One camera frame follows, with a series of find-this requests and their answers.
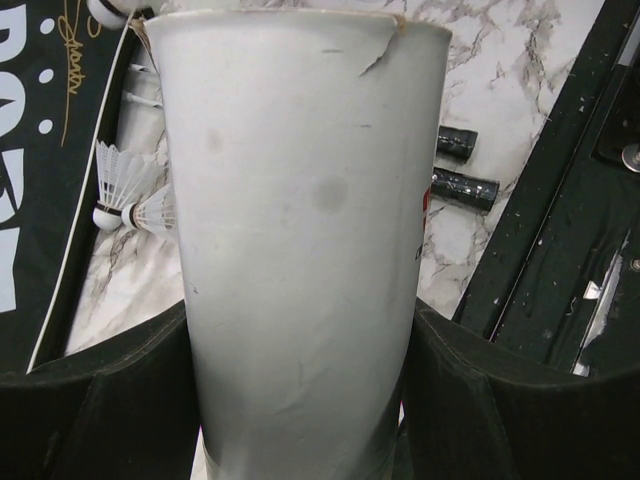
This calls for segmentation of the white shuttlecock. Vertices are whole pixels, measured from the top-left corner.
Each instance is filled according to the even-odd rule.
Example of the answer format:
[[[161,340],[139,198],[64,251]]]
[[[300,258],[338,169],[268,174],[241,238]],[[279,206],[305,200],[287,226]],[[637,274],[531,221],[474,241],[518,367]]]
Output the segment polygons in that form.
[[[132,13],[151,10],[157,13],[162,0],[87,0],[92,17],[108,29],[122,28]]]
[[[127,206],[149,194],[168,173],[168,163],[128,150],[120,151],[104,141],[95,143],[98,200],[92,219],[103,231],[114,231],[123,224]]]

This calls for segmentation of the right badminton racket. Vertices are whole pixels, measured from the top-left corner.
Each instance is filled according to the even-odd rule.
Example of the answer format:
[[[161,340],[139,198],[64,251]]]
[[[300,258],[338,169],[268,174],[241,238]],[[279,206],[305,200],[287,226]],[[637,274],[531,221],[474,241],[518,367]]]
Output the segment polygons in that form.
[[[438,130],[437,151],[466,162],[473,154],[477,139],[478,133],[474,130],[441,125]]]

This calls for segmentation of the white shuttlecock tube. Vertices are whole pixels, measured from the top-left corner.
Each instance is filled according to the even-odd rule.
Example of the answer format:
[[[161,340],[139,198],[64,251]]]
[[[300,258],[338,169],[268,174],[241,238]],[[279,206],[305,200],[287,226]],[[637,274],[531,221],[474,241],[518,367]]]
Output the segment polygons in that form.
[[[451,32],[176,11],[158,72],[211,479],[388,479]]]

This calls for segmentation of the black sport racket bag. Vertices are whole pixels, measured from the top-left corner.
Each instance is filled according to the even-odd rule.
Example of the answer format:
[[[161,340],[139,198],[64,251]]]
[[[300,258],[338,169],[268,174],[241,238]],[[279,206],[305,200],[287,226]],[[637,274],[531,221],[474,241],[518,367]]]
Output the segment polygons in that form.
[[[113,142],[135,49],[82,1],[1,5],[1,370],[65,346],[97,233],[97,141]]]

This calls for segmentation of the left badminton racket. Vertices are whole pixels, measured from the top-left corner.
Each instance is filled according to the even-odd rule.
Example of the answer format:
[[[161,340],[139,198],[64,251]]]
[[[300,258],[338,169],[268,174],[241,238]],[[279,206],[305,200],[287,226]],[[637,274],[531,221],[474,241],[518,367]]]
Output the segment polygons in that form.
[[[489,212],[497,199],[500,183],[435,167],[432,174],[432,193],[476,211]]]

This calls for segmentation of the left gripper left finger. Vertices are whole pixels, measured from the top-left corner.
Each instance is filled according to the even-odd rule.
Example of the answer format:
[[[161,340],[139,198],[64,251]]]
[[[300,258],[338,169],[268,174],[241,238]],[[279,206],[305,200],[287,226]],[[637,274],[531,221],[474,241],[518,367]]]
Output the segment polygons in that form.
[[[4,479],[187,479],[199,409],[183,303],[1,376]]]

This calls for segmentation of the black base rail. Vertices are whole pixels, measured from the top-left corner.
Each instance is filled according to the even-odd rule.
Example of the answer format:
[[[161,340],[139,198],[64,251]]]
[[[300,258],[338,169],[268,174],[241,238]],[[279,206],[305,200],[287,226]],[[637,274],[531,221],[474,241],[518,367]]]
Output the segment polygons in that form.
[[[639,5],[607,1],[454,313],[582,376],[639,363]]]

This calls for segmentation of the badminton racket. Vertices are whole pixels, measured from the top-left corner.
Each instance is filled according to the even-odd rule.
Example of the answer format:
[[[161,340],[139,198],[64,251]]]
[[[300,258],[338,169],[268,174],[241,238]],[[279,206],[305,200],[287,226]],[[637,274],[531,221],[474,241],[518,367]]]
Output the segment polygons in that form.
[[[432,174],[432,193],[476,211],[489,212],[497,199],[500,183],[435,167]]]
[[[477,139],[478,133],[474,130],[441,125],[438,130],[437,151],[466,162],[473,154]]]

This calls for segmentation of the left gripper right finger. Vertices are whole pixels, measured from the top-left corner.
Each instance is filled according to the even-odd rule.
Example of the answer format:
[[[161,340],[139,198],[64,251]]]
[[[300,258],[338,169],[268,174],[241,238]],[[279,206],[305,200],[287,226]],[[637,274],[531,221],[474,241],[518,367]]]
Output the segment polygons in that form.
[[[417,479],[636,479],[639,369],[581,377],[415,307],[403,406]]]

